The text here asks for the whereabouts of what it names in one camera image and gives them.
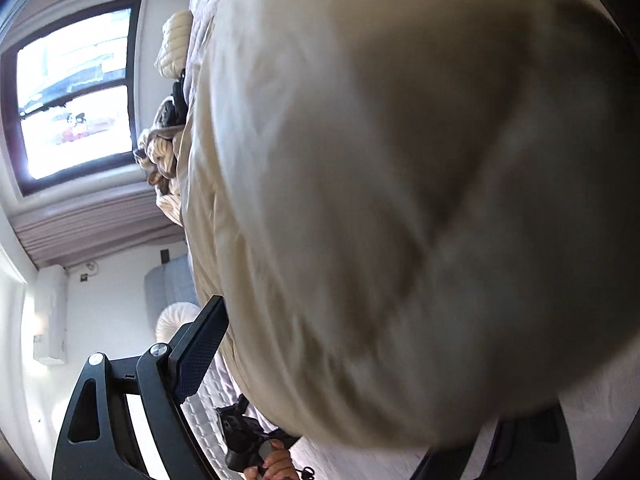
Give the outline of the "person's left hand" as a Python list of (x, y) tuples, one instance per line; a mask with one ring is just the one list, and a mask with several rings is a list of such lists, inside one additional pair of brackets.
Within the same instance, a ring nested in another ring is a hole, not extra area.
[(257, 466), (246, 468), (243, 476), (247, 480), (263, 478), (266, 480), (299, 480), (291, 453), (279, 440), (270, 441), (271, 452), (262, 464), (264, 472), (261, 474)]

